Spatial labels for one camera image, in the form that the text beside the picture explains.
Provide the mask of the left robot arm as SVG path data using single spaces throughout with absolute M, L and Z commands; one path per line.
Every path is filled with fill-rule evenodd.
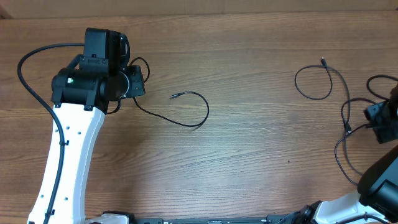
M 84 51 L 52 79 L 52 140 L 28 223 L 84 223 L 91 157 L 111 101 L 142 96 L 144 77 L 131 65 L 127 37 L 88 28 Z

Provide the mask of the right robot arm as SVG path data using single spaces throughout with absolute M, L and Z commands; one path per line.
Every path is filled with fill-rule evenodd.
M 397 139 L 397 88 L 381 103 L 364 110 L 382 144 Z M 318 201 L 295 214 L 293 223 L 397 223 L 397 148 L 374 163 L 357 190 L 332 201 Z

